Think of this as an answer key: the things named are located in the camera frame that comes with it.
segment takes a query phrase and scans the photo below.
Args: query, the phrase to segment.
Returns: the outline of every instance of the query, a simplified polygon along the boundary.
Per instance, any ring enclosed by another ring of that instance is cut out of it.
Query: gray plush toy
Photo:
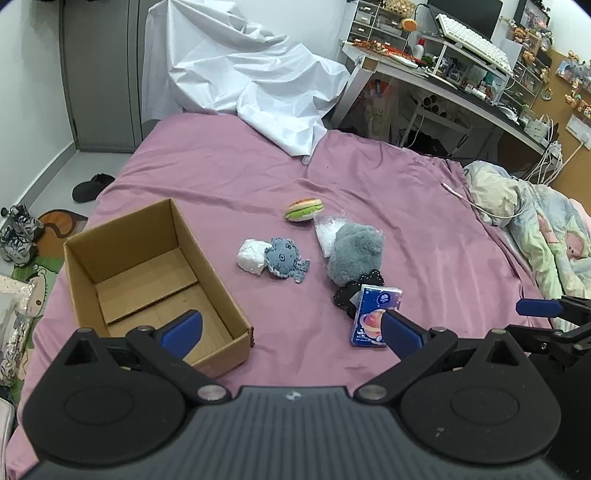
[[[272,238],[271,245],[265,248],[269,271],[279,278],[294,277],[296,283],[301,283],[310,268],[310,260],[301,260],[300,251],[290,238]]]
[[[339,287],[359,280],[382,265],[384,235],[369,225],[348,222],[336,234],[329,259],[329,277]]]

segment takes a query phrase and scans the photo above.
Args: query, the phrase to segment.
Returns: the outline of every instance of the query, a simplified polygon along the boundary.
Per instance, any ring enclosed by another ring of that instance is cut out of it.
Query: woven basket
[[[409,0],[386,0],[384,8],[402,17],[412,17],[417,6]]]

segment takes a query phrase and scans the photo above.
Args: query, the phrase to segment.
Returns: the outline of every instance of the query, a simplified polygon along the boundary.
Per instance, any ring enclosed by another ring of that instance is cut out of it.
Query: fish-shaped plush toy
[[[279,278],[294,277],[296,283],[304,280],[310,260],[302,261],[300,251],[290,238],[272,238],[271,247],[265,248],[269,271]]]

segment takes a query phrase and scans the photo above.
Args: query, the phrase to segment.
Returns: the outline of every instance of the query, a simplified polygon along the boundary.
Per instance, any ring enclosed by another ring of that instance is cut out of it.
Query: monitor
[[[429,0],[428,4],[434,7],[434,16],[445,13],[488,40],[492,37],[503,6],[501,0]]]

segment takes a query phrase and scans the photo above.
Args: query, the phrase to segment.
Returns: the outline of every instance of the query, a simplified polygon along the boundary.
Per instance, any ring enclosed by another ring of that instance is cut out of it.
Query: orange round object
[[[417,23],[412,18],[405,18],[400,22],[400,26],[407,32],[414,32],[418,28]]]

